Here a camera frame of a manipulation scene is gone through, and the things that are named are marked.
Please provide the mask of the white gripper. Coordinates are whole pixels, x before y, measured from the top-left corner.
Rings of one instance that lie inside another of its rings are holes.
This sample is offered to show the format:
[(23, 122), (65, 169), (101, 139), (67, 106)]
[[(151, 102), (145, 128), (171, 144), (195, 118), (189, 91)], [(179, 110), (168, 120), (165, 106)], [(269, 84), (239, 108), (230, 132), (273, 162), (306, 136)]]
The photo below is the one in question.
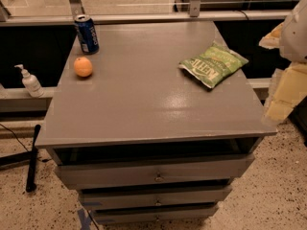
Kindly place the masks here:
[(264, 121), (282, 123), (307, 96), (307, 0), (300, 0), (259, 46), (279, 48), (280, 56), (292, 61), (285, 70), (274, 71), (265, 101)]

